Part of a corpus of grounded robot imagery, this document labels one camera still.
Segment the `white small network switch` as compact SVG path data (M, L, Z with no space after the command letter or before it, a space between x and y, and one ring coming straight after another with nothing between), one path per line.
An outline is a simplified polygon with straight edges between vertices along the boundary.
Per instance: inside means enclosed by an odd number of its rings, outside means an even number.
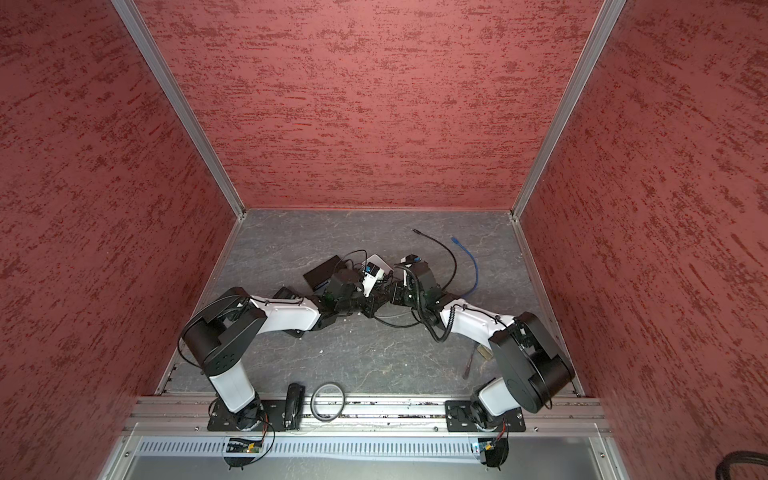
M383 278L393 271L392 267L378 254L369 256L365 264L365 272L376 278Z

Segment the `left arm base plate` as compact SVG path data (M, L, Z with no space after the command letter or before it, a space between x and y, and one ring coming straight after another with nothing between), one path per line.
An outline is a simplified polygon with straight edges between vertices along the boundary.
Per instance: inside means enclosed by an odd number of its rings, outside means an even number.
M251 434L267 428L285 432L284 407L285 400L262 400L232 413L221 399L216 399L209 405L207 430Z

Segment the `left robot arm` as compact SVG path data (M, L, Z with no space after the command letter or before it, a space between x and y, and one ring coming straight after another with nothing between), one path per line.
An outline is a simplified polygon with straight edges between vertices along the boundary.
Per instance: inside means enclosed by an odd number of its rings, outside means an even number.
M266 412L248 378L242 357L260 334L300 335L333 325L338 317L360 309L362 280L352 270L330 275L318 294L293 298L283 288L274 298L233 287L204 307L183 327L179 341L213 386L216 417L231 430L267 426Z

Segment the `black calculator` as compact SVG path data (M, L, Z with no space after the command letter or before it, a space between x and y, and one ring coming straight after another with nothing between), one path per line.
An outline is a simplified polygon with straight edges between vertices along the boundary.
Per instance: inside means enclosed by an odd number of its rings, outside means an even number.
M274 298L280 300L298 300L300 295L291 287L282 286L275 294ZM296 339L301 339L304 336L304 332L300 330L284 330L284 333L292 336Z

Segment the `brown spice jar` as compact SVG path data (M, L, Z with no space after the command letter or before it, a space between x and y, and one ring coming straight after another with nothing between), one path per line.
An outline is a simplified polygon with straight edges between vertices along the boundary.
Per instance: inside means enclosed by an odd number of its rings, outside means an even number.
M488 348L480 345L477 347L477 351L486 361L493 359L493 353Z

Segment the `aluminium front rail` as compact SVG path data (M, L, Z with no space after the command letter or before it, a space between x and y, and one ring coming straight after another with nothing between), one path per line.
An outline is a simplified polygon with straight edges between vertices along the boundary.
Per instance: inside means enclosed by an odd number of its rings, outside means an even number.
M469 436L481 434L466 413L445 405L445 397L349 395L341 415L321 422L304 408L300 428L288 436ZM139 398L122 428L128 435L207 435L213 397L165 394ZM550 409L531 414L514 410L505 431L517 437L611 437L613 431L596 398L559 396Z

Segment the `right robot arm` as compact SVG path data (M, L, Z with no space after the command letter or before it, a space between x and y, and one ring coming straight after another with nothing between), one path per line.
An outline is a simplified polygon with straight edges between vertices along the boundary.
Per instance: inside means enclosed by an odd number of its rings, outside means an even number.
M394 266L391 302L411 309L436 343L464 336L491 351L500 376L474 391L469 416L493 431L517 409L537 413L575 378L573 365L541 320L531 312L503 315L474 306L434 281L425 262Z

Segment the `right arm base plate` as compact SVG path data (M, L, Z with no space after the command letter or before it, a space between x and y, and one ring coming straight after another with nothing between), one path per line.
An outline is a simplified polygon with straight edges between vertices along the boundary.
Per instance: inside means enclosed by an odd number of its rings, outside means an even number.
M479 401L447 400L444 404L447 429L451 433L521 433L526 431L521 408L494 415Z

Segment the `black network switch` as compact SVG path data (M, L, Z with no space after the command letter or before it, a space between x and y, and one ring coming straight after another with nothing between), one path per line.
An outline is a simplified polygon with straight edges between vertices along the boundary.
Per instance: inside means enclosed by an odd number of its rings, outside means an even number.
M334 255L320 265L304 273L303 278L313 292L320 291L328 284L341 264L341 258L338 255Z

